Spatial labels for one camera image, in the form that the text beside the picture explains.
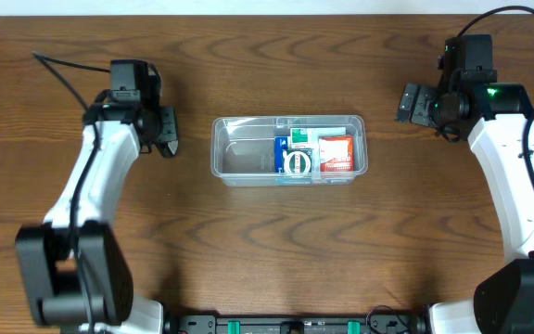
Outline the clear plastic container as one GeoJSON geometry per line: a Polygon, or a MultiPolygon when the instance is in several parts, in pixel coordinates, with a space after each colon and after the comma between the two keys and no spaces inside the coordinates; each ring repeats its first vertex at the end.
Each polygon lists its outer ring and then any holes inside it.
{"type": "Polygon", "coordinates": [[[345,127],[353,138],[354,171],[337,182],[348,184],[368,169],[365,126],[358,115],[223,117],[213,124],[211,170],[228,186],[304,186],[283,184],[274,171],[276,137],[289,137],[291,128],[345,127]]]}

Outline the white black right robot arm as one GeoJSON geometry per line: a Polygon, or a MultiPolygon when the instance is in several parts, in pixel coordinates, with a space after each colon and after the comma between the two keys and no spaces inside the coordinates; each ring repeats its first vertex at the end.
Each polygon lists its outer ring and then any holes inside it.
{"type": "Polygon", "coordinates": [[[461,140],[476,156],[499,219],[505,265],[472,298],[429,307],[430,333],[534,333],[534,121],[520,83],[499,83],[487,34],[445,42],[437,86],[409,83],[396,119],[461,140]]]}

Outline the green white medicine box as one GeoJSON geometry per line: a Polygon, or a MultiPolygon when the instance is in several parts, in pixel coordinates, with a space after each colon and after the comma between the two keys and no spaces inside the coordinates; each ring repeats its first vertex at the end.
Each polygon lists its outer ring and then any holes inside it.
{"type": "Polygon", "coordinates": [[[325,128],[291,128],[289,147],[290,148],[316,148],[320,137],[343,136],[345,127],[325,127],[325,128]]]}

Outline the green Zam-Buk tin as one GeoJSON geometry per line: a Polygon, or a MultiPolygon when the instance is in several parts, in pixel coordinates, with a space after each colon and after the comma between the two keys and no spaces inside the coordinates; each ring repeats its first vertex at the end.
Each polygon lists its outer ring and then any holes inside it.
{"type": "Polygon", "coordinates": [[[283,152],[283,169],[287,174],[306,174],[312,171],[311,149],[288,149],[283,152]]]}

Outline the red white medicine box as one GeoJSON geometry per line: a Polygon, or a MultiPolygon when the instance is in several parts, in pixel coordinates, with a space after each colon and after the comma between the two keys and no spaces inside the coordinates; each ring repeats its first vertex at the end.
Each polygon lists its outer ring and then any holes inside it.
{"type": "Polygon", "coordinates": [[[354,169],[353,138],[350,135],[319,139],[321,172],[349,172],[354,169]]]}

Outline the blue fever patch box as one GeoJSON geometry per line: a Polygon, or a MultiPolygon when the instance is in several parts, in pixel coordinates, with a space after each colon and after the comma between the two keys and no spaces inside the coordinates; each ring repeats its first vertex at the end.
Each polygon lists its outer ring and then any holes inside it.
{"type": "Polygon", "coordinates": [[[312,169],[310,173],[306,174],[287,174],[284,173],[283,169],[283,152],[288,149],[300,149],[300,148],[290,148],[289,137],[276,137],[274,144],[274,171],[276,173],[281,173],[283,178],[279,180],[283,184],[299,184],[299,185],[310,185],[310,184],[324,184],[331,183],[332,181],[337,182],[338,179],[344,173],[349,172],[321,172],[320,171],[320,156],[319,156],[319,140],[318,146],[316,148],[304,148],[312,150],[312,169]]]}

